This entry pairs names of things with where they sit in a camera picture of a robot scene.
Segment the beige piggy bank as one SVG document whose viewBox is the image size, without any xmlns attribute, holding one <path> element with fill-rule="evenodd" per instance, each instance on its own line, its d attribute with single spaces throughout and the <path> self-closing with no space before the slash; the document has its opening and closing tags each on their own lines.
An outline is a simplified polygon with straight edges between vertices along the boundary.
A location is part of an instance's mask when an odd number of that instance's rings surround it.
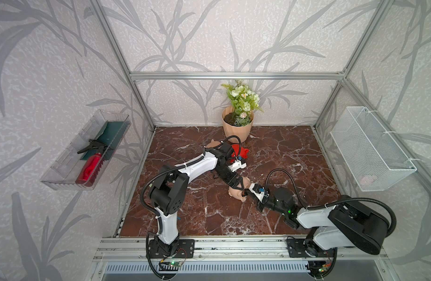
<svg viewBox="0 0 431 281">
<path fill-rule="evenodd" d="M 206 148 L 214 148 L 220 144 L 221 144 L 220 141 L 216 141 L 216 140 L 212 139 L 212 141 L 206 145 Z"/>
<path fill-rule="evenodd" d="M 247 177 L 242 177 L 242 182 L 236 187 L 229 187 L 228 194 L 230 197 L 240 200 L 241 202 L 246 201 L 246 196 L 244 196 L 244 190 L 249 189 L 251 181 Z"/>
</svg>

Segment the red piggy bank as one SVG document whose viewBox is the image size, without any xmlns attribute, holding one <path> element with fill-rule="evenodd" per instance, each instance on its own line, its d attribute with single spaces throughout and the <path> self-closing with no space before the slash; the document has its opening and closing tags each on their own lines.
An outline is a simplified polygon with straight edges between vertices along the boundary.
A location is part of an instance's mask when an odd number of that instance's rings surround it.
<svg viewBox="0 0 431 281">
<path fill-rule="evenodd" d="M 249 150 L 239 144 L 233 144 L 231 147 L 233 149 L 233 153 L 230 157 L 230 163 L 234 163 L 236 160 L 239 160 L 241 163 L 245 163 L 248 158 L 247 154 Z"/>
</svg>

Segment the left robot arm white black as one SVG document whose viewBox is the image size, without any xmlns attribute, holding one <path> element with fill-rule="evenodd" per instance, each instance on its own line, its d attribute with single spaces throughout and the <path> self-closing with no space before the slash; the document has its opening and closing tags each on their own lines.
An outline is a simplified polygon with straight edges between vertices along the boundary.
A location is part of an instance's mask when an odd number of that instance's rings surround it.
<svg viewBox="0 0 431 281">
<path fill-rule="evenodd" d="M 249 180 L 240 176 L 237 170 L 246 167 L 247 152 L 241 144 L 216 142 L 215 146 L 204 147 L 202 154 L 190 161 L 174 166 L 164 165 L 145 184 L 142 194 L 150 188 L 151 204 L 142 200 L 142 205 L 158 220 L 156 235 L 159 245 L 169 247 L 178 243 L 178 211 L 185 201 L 188 184 L 206 172 L 215 171 L 233 196 L 243 199 L 242 193 L 248 187 Z"/>
</svg>

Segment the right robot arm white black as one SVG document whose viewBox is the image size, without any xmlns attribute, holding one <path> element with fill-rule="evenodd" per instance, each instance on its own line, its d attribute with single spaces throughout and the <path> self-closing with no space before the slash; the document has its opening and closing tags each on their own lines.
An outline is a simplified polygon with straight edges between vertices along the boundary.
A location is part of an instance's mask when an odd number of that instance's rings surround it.
<svg viewBox="0 0 431 281">
<path fill-rule="evenodd" d="M 308 229 L 304 239 L 288 241 L 289 255 L 318 257 L 336 248 L 357 248 L 378 255 L 383 242 L 396 229 L 397 217 L 385 203 L 364 197 L 341 196 L 321 206 L 299 207 L 290 190 L 278 188 L 275 194 L 258 184 L 246 191 L 255 199 L 259 211 L 267 208 L 279 213 L 293 229 Z"/>
</svg>

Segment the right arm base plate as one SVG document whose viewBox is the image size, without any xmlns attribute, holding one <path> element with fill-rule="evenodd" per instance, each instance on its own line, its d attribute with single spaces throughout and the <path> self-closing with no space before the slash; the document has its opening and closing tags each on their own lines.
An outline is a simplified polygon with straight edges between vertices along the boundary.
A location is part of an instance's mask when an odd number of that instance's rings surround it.
<svg viewBox="0 0 431 281">
<path fill-rule="evenodd" d="M 325 250 L 310 239 L 288 237 L 286 247 L 290 258 L 326 258 Z"/>
</svg>

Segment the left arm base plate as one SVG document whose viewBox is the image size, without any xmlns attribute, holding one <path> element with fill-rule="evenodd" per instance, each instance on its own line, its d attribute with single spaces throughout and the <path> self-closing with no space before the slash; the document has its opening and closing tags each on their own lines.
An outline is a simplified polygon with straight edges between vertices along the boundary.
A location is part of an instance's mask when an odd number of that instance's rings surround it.
<svg viewBox="0 0 431 281">
<path fill-rule="evenodd" d="M 178 239 L 170 245 L 163 243 L 159 238 L 150 240 L 146 250 L 150 258 L 167 258 L 175 256 L 177 258 L 193 258 L 195 250 L 195 240 Z"/>
</svg>

